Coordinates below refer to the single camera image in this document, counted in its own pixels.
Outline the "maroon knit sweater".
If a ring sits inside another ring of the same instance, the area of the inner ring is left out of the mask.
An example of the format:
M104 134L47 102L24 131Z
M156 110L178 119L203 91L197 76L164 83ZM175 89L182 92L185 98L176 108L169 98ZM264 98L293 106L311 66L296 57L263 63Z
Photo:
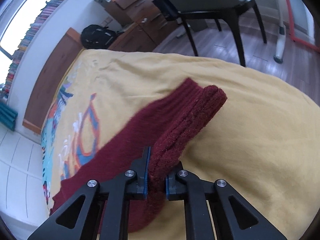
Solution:
M136 113L92 160L74 176L63 180L60 191L53 197L51 213L90 179L104 182L128 170L135 159L142 157L143 148L150 146L148 196L144 201L133 201L129 214L129 232L143 229L163 209L166 176L179 163L188 142L210 122L226 100L222 89L214 85L202 88L192 79L185 79L168 96Z

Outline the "white wardrobe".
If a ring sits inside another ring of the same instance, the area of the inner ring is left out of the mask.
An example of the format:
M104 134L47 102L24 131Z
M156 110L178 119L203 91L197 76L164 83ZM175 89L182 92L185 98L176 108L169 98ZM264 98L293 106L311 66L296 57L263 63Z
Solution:
M27 239L49 216L42 187L41 146L1 126L1 218Z

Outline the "yellow printed bedspread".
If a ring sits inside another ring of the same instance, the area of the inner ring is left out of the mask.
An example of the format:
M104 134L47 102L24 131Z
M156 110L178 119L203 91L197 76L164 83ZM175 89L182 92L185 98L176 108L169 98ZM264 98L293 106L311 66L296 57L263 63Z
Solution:
M222 89L227 100L179 162L202 179L229 182L287 239L319 239L319 106L277 77L178 54L84 50L77 56L41 134L49 211L63 180L187 78ZM165 199L156 218L129 238L184 239L183 204Z

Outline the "teal curtain left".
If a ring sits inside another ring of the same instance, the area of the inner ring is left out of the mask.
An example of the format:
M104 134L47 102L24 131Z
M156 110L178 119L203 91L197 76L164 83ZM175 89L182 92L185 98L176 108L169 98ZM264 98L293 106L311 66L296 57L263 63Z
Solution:
M8 107L3 101L0 102L0 122L7 129L14 131L18 113Z

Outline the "wooden drawer chest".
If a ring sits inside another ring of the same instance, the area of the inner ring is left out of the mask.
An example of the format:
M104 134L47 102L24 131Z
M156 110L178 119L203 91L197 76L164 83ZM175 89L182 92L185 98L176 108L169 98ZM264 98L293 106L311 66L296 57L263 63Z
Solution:
M123 28L109 50L151 52L178 28L176 21L165 19L153 1L110 0L104 6Z

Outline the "wooden headboard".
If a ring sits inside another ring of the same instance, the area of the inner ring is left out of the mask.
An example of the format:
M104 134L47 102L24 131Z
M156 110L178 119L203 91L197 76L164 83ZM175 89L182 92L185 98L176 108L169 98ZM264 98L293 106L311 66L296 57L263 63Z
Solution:
M41 133L58 86L81 50L80 34L69 28L40 71L25 110L23 127L36 134Z

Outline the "white stand leg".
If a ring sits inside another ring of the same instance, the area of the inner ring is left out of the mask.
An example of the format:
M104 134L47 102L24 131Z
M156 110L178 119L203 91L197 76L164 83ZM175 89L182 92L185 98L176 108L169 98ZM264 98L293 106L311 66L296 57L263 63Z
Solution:
M283 63L283 55L286 43L286 28L283 21L283 13L280 7L280 0L276 0L277 10L278 10L278 38L276 44L276 53L273 57L274 61L278 64Z

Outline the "black backpack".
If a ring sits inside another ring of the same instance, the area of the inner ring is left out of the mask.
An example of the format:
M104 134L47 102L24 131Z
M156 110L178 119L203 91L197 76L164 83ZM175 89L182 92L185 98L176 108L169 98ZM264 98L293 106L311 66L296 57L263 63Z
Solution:
M82 31L80 41L86 49L108 49L117 37L118 33L108 27L91 24Z

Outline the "black chair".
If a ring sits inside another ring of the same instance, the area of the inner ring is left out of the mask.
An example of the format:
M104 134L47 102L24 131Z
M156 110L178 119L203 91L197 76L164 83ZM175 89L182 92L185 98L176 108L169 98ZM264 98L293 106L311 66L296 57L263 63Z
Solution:
M238 51L240 65L246 67L244 48L240 35L239 17L253 9L258 20L264 44L267 43L265 28L255 0L169 0L182 20L194 55L198 56L187 20L224 20L229 26Z

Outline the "row of books shelf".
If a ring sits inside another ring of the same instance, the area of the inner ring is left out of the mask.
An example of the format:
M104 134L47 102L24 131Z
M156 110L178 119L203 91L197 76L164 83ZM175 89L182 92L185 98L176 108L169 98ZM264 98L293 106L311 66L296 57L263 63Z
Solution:
M27 0L1 39L1 98L7 99L23 54L47 18L64 0Z

